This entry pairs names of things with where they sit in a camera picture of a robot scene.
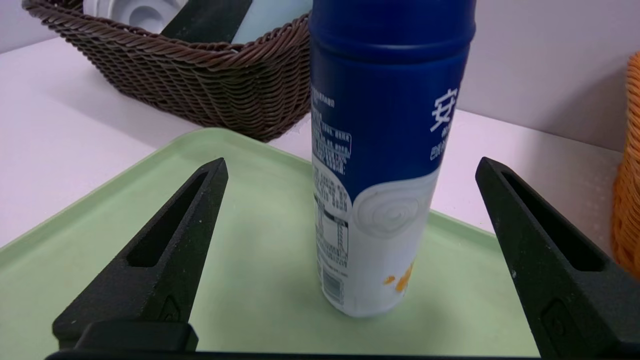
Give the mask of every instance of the green tray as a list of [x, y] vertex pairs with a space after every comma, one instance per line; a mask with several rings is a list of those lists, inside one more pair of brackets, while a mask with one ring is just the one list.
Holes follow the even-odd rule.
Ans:
[[202, 164], [229, 182], [191, 324], [199, 350], [537, 356], [494, 235], [430, 216], [406, 298], [338, 312], [316, 272], [309, 162], [231, 131], [184, 135], [0, 251], [0, 357], [56, 351], [51, 323]]

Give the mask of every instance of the wicker basket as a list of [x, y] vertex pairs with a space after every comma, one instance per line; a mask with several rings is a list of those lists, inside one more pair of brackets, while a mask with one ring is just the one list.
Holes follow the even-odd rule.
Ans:
[[640, 53], [627, 70], [627, 142], [614, 185], [611, 245], [616, 261], [640, 279]]
[[23, 0], [118, 91], [202, 126], [268, 141], [309, 111], [308, 14], [247, 44], [189, 44], [82, 12], [82, 0]]

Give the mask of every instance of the table surface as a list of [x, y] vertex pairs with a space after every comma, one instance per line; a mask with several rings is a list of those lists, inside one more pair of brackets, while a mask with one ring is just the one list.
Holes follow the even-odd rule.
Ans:
[[[127, 98], [62, 39], [0, 54], [0, 247], [199, 126]], [[465, 111], [432, 208], [493, 232], [474, 174], [505, 163], [606, 253], [621, 154]], [[270, 143], [311, 158], [309, 117]]]

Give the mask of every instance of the barcode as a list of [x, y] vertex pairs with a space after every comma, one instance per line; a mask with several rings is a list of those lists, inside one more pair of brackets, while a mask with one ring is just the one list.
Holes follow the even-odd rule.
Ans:
[[333, 276], [326, 268], [323, 269], [324, 293], [333, 300], [342, 303], [342, 281]]

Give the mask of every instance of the yogurt bottle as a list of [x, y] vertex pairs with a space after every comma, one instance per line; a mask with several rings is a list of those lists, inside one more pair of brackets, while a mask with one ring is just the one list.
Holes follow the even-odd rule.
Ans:
[[475, 0], [321, 0], [310, 18], [318, 273], [349, 316], [404, 297], [475, 32]]

